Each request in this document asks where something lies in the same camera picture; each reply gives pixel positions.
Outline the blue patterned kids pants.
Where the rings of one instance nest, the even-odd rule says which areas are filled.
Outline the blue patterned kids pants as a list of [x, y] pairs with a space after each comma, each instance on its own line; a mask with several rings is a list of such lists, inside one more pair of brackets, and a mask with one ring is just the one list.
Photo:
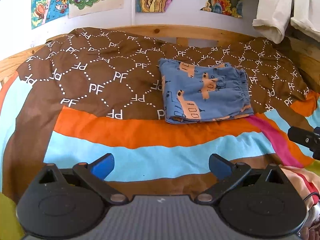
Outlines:
[[160, 59], [166, 122], [188, 124], [244, 118], [254, 114], [243, 69], [228, 62], [201, 67]]

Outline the colourful striped bed cover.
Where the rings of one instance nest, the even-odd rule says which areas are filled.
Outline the colourful striped bed cover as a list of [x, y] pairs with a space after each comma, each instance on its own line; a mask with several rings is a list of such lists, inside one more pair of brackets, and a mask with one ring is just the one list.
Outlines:
[[209, 156], [253, 168], [281, 166], [310, 218], [319, 217], [319, 161], [289, 141], [287, 121], [275, 109], [232, 121], [171, 125], [158, 120], [120, 120], [63, 107], [54, 123], [17, 122], [22, 107], [18, 74], [1, 88], [2, 192], [18, 202], [46, 163], [70, 168], [113, 154], [110, 186], [136, 194], [189, 194], [216, 183]]

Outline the brown PF patterned pillow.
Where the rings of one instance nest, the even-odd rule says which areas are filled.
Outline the brown PF patterned pillow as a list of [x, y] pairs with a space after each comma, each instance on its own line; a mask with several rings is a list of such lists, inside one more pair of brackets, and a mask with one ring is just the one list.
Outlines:
[[63, 107], [115, 119], [162, 119], [160, 59], [201, 67], [228, 62], [243, 69], [256, 113], [286, 114], [309, 94], [294, 64], [263, 38], [198, 48], [85, 28], [47, 43], [18, 67], [17, 122], [54, 123]]

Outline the white hanging garment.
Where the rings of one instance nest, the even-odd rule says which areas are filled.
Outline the white hanging garment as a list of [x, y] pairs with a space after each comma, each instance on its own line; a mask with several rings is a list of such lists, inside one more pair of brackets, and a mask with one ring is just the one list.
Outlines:
[[279, 44], [289, 25], [319, 41], [319, 0], [259, 0], [256, 31]]

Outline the wooden bed frame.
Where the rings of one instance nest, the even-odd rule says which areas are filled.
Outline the wooden bed frame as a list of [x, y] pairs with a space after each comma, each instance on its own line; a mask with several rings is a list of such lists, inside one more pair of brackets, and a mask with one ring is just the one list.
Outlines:
[[[174, 38], [174, 42], [181, 46], [188, 46], [191, 39], [215, 41], [218, 46], [234, 42], [247, 42], [254, 37], [221, 29], [197, 27], [190, 25], [133, 25], [115, 27], [111, 30], [125, 31], [136, 35], [154, 38]], [[312, 90], [319, 92], [319, 49], [311, 44], [290, 38], [294, 64], [299, 68], [304, 80]], [[1, 61], [1, 85], [4, 85], [15, 70], [30, 56], [34, 55], [44, 45], [27, 49]]]

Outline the white wall pipe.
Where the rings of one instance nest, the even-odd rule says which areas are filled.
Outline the white wall pipe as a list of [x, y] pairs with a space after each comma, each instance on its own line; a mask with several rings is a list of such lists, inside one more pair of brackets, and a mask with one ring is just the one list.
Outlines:
[[136, 24], [136, 0], [131, 0], [131, 25]]

